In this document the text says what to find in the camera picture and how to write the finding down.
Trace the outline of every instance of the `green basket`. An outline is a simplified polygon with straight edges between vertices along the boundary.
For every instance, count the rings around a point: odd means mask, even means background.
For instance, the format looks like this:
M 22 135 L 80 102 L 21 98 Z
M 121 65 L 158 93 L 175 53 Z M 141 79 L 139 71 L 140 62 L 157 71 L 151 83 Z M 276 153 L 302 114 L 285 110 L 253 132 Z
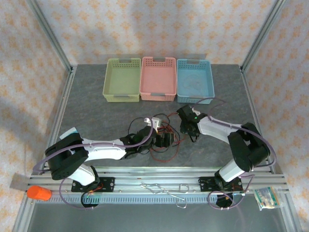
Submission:
M 140 101 L 140 58 L 108 60 L 103 96 L 108 102 Z

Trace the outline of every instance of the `metal clip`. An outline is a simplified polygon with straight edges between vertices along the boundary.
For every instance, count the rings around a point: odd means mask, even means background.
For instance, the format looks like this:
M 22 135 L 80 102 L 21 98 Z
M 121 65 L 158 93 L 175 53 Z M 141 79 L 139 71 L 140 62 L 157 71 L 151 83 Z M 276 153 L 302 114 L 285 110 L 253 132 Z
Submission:
M 148 185 L 148 184 L 141 184 L 140 186 L 141 186 L 142 188 L 144 188 L 144 189 L 149 190 L 149 191 L 150 191 L 151 193 L 153 193 L 153 194 L 165 193 L 165 194 L 167 194 L 167 195 L 169 195 L 169 196 L 171 196 L 171 197 L 176 198 L 176 206 L 177 206 L 178 208 L 185 209 L 185 208 L 187 207 L 187 205 L 188 205 L 188 202 L 187 202 L 187 200 L 186 200 L 185 198 L 181 198 L 181 197 L 178 197 L 178 196 L 176 196 L 176 195 L 170 193 L 170 192 L 178 192 L 178 193 L 182 193 L 182 194 L 187 194 L 187 193 L 189 192 L 189 190 L 190 190 L 190 187 L 189 187 L 188 184 L 179 184 L 179 189 L 178 189 L 178 190 L 167 190 L 167 189 L 163 188 L 162 186 L 160 186 L 159 184 L 149 184 L 149 185 Z M 182 186 L 187 187 L 187 190 L 186 190 L 186 191 L 182 191 L 182 190 L 181 190 Z M 154 191 L 154 190 L 152 190 L 150 187 L 157 187 L 157 188 L 159 188 L 160 190 Z M 184 206 L 181 206 L 181 205 L 180 205 L 179 200 L 183 201 Z

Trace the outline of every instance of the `small packet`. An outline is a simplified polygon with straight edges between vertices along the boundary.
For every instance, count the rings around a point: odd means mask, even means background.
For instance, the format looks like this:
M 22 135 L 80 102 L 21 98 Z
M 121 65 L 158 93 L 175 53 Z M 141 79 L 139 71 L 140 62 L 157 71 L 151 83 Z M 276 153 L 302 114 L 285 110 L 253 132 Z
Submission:
M 275 209 L 281 207 L 279 189 L 267 187 L 255 189 L 253 192 L 260 211 L 262 209 Z

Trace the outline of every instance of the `orange object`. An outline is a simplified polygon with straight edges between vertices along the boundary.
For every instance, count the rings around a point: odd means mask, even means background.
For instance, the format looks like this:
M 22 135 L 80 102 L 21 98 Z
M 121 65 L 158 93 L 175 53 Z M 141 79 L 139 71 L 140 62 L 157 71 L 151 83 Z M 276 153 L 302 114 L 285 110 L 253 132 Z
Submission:
M 27 196 L 32 199 L 48 201 L 51 196 L 51 190 L 40 186 L 31 186 L 27 191 Z

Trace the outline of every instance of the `wallpaper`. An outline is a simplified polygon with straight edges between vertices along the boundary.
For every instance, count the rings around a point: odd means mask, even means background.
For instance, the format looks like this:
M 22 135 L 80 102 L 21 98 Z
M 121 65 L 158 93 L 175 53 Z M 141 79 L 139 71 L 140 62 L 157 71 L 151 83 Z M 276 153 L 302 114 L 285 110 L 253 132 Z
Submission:
M 67 74 L 25 0 L 0 0 L 0 25 L 0 231 L 10 232 Z
M 38 0 L 70 63 L 202 58 L 241 64 L 275 0 Z
M 309 1 L 290 0 L 246 72 L 263 135 L 309 231 Z

